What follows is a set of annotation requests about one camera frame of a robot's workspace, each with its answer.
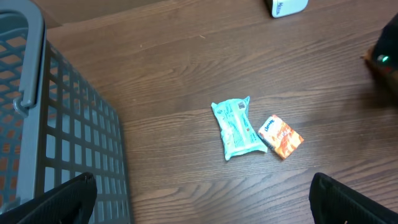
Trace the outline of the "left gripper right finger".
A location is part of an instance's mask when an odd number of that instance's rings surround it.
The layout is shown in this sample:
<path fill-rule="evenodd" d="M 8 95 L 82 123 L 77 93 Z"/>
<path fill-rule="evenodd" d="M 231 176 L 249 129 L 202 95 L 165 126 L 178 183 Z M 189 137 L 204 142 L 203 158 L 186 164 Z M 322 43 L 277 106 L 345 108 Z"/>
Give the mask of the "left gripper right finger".
<path fill-rule="evenodd" d="M 316 224 L 397 224 L 397 213 L 317 172 L 309 192 L 310 209 Z"/>

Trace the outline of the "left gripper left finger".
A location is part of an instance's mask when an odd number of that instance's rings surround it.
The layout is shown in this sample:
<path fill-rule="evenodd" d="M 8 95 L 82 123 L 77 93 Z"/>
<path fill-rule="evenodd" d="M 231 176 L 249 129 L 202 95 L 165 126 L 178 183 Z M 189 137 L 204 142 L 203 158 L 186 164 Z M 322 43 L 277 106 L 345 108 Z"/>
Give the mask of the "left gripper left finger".
<path fill-rule="evenodd" d="M 94 175 L 84 172 L 1 214 L 1 224 L 87 224 L 97 198 Z"/>

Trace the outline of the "orange snack packet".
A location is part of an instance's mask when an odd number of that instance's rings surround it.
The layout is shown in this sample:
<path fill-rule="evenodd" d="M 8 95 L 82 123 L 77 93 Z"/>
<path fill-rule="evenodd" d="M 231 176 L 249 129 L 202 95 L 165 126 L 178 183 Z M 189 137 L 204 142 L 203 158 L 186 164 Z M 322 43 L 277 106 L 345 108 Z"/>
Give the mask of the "orange snack packet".
<path fill-rule="evenodd" d="M 299 133 L 275 114 L 268 117 L 257 134 L 282 159 L 288 158 L 304 141 Z"/>

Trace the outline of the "teal snack packet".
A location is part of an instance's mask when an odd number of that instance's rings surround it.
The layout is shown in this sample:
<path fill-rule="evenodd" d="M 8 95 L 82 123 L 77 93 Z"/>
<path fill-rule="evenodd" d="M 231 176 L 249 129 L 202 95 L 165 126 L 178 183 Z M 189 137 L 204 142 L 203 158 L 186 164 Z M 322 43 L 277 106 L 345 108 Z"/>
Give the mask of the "teal snack packet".
<path fill-rule="evenodd" d="M 266 153 L 268 147 L 255 132 L 248 119 L 250 96 L 212 103 L 211 109 L 220 126 L 224 158 L 242 156 L 253 151 Z"/>

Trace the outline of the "spaghetti pasta packet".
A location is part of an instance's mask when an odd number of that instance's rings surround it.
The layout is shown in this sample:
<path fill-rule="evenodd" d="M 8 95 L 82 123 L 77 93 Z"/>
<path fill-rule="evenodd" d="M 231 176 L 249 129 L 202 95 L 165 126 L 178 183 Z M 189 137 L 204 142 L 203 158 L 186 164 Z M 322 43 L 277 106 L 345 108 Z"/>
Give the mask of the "spaghetti pasta packet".
<path fill-rule="evenodd" d="M 362 59 L 377 81 L 397 96 L 397 59 L 386 54 L 377 54 L 376 46 L 369 48 Z"/>

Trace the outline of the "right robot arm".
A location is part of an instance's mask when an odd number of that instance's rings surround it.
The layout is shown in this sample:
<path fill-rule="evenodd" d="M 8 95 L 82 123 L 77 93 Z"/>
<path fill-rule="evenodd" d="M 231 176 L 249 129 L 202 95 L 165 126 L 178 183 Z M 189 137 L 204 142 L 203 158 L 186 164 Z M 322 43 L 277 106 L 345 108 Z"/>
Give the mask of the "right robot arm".
<path fill-rule="evenodd" d="M 397 71 L 397 14 L 383 28 L 371 60 L 383 72 Z"/>

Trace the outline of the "grey plastic mesh basket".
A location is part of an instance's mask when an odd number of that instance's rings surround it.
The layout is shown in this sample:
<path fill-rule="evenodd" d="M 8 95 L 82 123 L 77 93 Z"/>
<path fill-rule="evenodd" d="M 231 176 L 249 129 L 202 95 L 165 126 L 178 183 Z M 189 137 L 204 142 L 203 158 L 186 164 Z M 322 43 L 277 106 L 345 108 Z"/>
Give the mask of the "grey plastic mesh basket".
<path fill-rule="evenodd" d="M 121 120 L 47 40 L 40 9 L 1 2 L 1 214 L 90 172 L 88 223 L 132 223 Z"/>

